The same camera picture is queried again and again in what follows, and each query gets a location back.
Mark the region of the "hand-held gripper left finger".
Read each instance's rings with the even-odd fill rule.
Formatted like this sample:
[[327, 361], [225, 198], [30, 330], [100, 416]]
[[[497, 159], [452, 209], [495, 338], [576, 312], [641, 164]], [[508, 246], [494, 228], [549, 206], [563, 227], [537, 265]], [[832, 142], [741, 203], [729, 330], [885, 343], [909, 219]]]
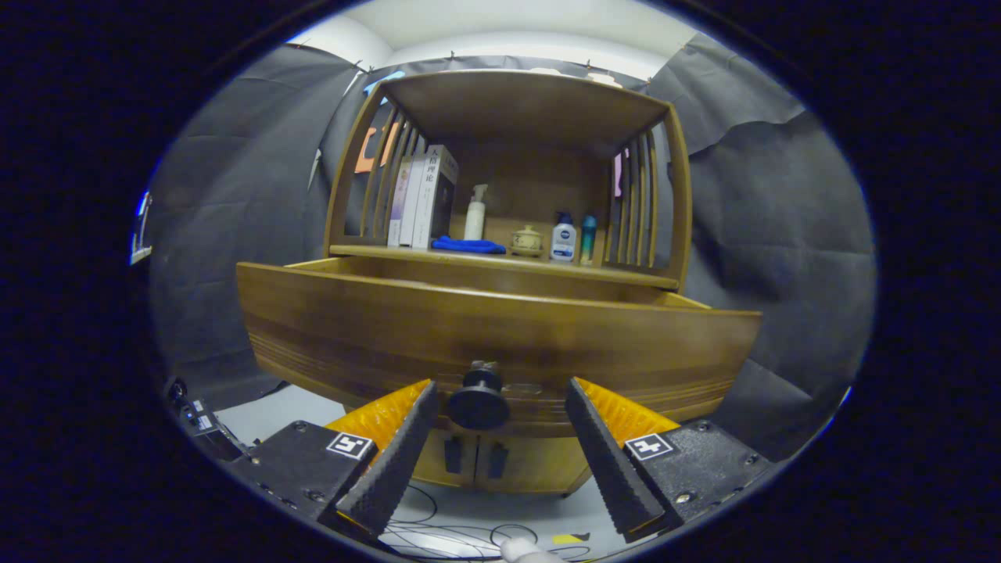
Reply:
[[233, 473], [273, 504], [357, 540], [376, 540], [403, 499], [439, 389], [421, 380], [327, 425], [293, 421], [237, 457]]

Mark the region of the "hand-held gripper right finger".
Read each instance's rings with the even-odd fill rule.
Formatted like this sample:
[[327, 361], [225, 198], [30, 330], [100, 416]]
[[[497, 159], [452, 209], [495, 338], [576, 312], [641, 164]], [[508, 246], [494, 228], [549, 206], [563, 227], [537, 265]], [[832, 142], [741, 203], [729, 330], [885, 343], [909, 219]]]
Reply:
[[615, 531], [632, 543], [722, 508], [773, 463], [714, 421], [680, 424], [572, 378], [565, 412]]

